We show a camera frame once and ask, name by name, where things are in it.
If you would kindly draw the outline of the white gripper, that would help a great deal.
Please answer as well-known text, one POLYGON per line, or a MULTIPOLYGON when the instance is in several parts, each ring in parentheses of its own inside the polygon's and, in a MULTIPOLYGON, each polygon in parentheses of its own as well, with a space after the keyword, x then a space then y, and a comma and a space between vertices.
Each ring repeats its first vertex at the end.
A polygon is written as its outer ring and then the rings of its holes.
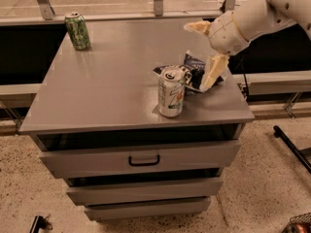
POLYGON ((220 52, 207 58, 205 73, 199 87, 201 92, 210 89, 223 73, 229 61, 228 55, 234 56, 250 45, 250 42, 241 34, 233 11, 225 12, 212 23, 205 20, 189 22, 184 25, 184 29, 208 35, 211 47, 220 52))

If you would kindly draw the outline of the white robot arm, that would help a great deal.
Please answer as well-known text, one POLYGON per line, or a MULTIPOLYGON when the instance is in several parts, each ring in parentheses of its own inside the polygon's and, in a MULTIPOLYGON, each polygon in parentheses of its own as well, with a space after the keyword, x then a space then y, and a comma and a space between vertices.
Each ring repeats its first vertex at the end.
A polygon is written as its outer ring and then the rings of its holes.
POLYGON ((199 90, 205 92, 223 73, 229 59, 258 37, 298 24, 311 38, 311 0, 248 0, 213 21, 189 22, 184 29, 208 38, 217 52, 208 58, 199 90))

